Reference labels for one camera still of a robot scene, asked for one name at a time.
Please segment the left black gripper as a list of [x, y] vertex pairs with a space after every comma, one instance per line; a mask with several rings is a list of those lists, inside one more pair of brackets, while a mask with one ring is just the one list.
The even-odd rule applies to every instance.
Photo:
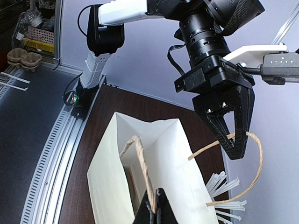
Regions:
[[[176, 92], [186, 91], [200, 94], [192, 99], [194, 111], [215, 135], [224, 149], [229, 149], [231, 160], [244, 157], [247, 145], [253, 108], [255, 81], [251, 75], [245, 74], [241, 68], [224, 58], [209, 56], [194, 66], [175, 82]], [[232, 90], [232, 103], [235, 120], [235, 140], [229, 139], [229, 130], [224, 115], [230, 109], [221, 104], [225, 101], [213, 91]]]

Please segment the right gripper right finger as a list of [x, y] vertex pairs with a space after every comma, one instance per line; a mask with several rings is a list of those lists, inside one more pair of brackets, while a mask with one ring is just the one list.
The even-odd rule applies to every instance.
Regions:
[[175, 218], [167, 195], [163, 188], [156, 190], [157, 198], [157, 213], [156, 213], [156, 224], [178, 224]]

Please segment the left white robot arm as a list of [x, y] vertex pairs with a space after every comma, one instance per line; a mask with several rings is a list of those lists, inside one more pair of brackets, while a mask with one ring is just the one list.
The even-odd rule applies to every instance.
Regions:
[[115, 0], [91, 6], [87, 45], [96, 56], [113, 54], [124, 43], [125, 23], [154, 18], [178, 21], [175, 38], [184, 42], [191, 69], [184, 72], [167, 56], [180, 73], [176, 92], [195, 93], [195, 112], [229, 158], [237, 160], [246, 150], [255, 82], [230, 62], [225, 37], [263, 11], [258, 0]]

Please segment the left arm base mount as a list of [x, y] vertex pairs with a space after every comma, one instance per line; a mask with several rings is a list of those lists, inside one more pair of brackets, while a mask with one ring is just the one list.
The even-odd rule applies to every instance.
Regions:
[[[81, 75], [82, 74], [73, 78], [67, 84], [63, 93], [63, 101], [66, 106], [72, 107], [71, 116], [85, 121], [91, 109], [95, 95], [100, 89], [100, 84], [97, 84], [95, 87], [92, 87], [90, 89], [83, 88], [79, 79]], [[70, 85], [77, 79], [78, 81], [75, 85], [75, 90], [68, 91]]]

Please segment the brown paper bag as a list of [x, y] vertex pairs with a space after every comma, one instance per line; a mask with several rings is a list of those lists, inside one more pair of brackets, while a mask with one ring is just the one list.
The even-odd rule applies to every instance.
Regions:
[[244, 210], [239, 197], [216, 202], [239, 185], [226, 173], [204, 182], [179, 119], [145, 122], [115, 112], [87, 171], [94, 220], [132, 224], [145, 191], [156, 215], [163, 188], [179, 224], [228, 223], [227, 210]]

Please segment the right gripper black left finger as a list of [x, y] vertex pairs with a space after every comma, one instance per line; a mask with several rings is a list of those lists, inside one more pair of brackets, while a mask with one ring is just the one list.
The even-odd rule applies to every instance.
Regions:
[[147, 191], [145, 191], [138, 211], [135, 215], [133, 224], [155, 224], [156, 215], [154, 215], [148, 199]]

